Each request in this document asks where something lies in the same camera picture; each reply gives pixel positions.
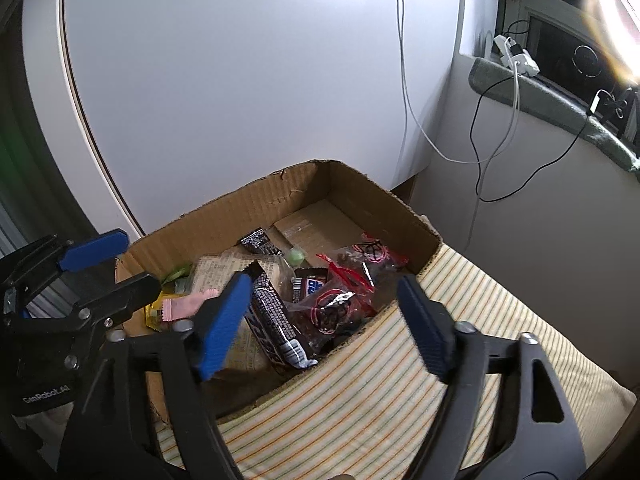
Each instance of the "brown cardboard box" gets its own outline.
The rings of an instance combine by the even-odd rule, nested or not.
[[[116,265],[116,281],[143,270],[163,277],[180,264],[220,254],[258,227],[270,228],[281,248],[298,245],[313,266],[325,265],[316,253],[358,242],[367,232],[409,258],[408,269],[417,274],[442,243],[430,224],[365,175],[334,160],[312,160],[247,184],[133,243]],[[125,329],[129,335],[150,332],[142,310]],[[167,421],[157,374],[149,375],[148,389]]]

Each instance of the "window sill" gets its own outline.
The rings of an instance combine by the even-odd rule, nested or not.
[[[510,73],[511,71],[502,65],[478,57],[469,72],[469,85],[481,94],[487,87],[508,77]],[[495,86],[487,92],[486,97],[510,106],[513,103],[513,85]],[[520,78],[520,109],[572,135],[578,134],[586,118],[584,109],[576,103],[560,92],[527,77]],[[620,168],[634,173],[640,181],[640,158],[602,124],[590,118],[581,137],[607,155]]]

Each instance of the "silver bolt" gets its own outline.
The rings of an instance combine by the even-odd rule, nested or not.
[[[67,370],[75,370],[78,368],[78,358],[75,355],[69,354],[65,357],[65,368]]]
[[[112,343],[117,343],[118,341],[123,341],[126,338],[127,334],[123,329],[118,328],[116,330],[111,330],[107,332],[107,339]]]
[[[187,332],[193,329],[193,321],[191,319],[179,319],[172,325],[174,332]]]
[[[520,341],[528,345],[537,345],[539,343],[538,337],[531,332],[523,332],[520,334]]]
[[[462,332],[463,334],[472,334],[476,331],[476,327],[468,321],[457,321],[455,328],[458,332]]]

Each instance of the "striped fabric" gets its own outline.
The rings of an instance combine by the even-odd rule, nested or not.
[[[635,396],[482,270],[443,246],[418,279],[455,319],[482,332],[537,334],[569,399],[587,462],[605,449]],[[488,376],[464,466],[478,462],[494,416],[498,376]],[[245,478],[399,479],[426,434],[444,387],[424,369],[393,305],[320,365],[266,402],[220,424]],[[182,465],[171,429],[159,424],[164,458]]]

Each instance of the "white wall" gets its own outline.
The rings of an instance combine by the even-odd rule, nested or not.
[[[460,54],[488,56],[495,31],[498,0],[465,0]]]
[[[438,146],[474,160],[469,126],[478,95],[468,84],[473,59],[456,56]],[[482,158],[504,135],[510,108],[482,101],[474,139]],[[520,115],[510,148],[491,164],[483,195],[516,189],[574,138]],[[421,172],[413,208],[426,214],[447,244],[461,251],[474,207],[476,166],[434,155]],[[557,164],[540,171],[503,202],[481,204],[465,254],[537,314],[626,384],[640,382],[640,183],[596,147],[578,140]]]
[[[431,131],[459,0],[405,3],[409,92]],[[396,0],[64,0],[64,12],[92,149],[146,232],[310,158],[338,158],[383,187],[427,164],[415,125],[403,135]],[[27,28],[32,51],[58,48]],[[46,83],[36,61],[32,88]],[[46,117],[47,100],[34,105]],[[40,122],[50,145],[77,139]],[[65,169],[72,156],[54,158],[87,180]]]

